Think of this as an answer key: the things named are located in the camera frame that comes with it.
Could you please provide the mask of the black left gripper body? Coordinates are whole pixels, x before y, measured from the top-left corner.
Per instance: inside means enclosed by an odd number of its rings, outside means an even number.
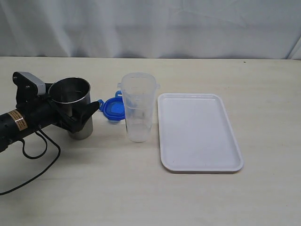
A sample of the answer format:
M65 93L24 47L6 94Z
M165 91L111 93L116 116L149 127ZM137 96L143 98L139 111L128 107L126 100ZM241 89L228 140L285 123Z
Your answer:
M13 73L12 81L17 86L16 109L21 111L29 128L37 131L53 124L70 132L78 131L79 123L64 113L48 94L50 83L45 83L44 95L37 95L36 86L19 72Z

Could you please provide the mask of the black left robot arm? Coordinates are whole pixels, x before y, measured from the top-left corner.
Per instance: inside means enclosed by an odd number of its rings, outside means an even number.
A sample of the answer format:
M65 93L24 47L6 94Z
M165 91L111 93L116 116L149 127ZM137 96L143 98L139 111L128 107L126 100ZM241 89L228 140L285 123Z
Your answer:
M62 128L74 139L93 130L92 115L99 102L90 101L90 84L71 77L45 83L28 72L14 72L16 108L0 116L0 150L49 125Z

